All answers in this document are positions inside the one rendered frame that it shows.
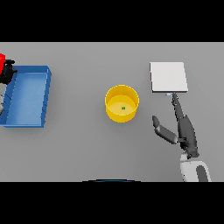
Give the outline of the pale square measuring scale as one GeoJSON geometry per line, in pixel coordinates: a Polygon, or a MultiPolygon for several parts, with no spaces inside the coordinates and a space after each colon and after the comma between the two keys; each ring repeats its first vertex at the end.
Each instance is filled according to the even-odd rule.
{"type": "Polygon", "coordinates": [[[151,62],[150,81],[153,93],[187,93],[186,71],[183,62],[151,62]]]}

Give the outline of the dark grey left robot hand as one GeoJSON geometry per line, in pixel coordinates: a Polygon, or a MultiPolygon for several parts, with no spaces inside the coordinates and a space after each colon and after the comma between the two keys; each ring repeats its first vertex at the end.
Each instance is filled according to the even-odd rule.
{"type": "Polygon", "coordinates": [[[11,82],[13,74],[18,71],[12,66],[14,63],[15,61],[12,59],[7,59],[3,63],[3,69],[0,72],[0,83],[8,85],[11,82]]]}

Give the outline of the yellow bowl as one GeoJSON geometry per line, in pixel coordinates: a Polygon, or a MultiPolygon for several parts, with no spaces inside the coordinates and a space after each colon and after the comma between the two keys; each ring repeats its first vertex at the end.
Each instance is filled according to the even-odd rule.
{"type": "Polygon", "coordinates": [[[140,98],[134,88],[124,84],[116,85],[105,95],[105,112],[113,122],[126,123],[135,117],[139,102],[140,98]]]}

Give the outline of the red beaker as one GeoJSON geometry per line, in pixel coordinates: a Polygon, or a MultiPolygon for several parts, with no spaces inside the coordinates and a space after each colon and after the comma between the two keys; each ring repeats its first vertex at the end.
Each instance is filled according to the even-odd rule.
{"type": "Polygon", "coordinates": [[[0,75],[4,69],[5,55],[0,52],[0,75]]]}

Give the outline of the blue tray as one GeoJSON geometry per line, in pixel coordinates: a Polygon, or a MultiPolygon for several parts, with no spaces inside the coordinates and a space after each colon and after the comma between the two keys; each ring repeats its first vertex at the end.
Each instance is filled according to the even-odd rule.
{"type": "Polygon", "coordinates": [[[52,73],[49,66],[14,66],[17,72],[6,86],[0,126],[43,128],[52,73]]]}

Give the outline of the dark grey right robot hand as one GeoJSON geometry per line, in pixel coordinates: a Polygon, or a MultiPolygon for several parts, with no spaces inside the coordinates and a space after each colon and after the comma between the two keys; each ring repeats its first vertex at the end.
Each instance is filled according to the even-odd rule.
{"type": "Polygon", "coordinates": [[[155,133],[170,144],[179,144],[180,148],[186,152],[187,159],[197,158],[200,154],[195,130],[189,117],[184,114],[176,93],[172,94],[171,104],[174,107],[174,114],[178,123],[178,135],[164,127],[154,115],[152,122],[155,133]]]}

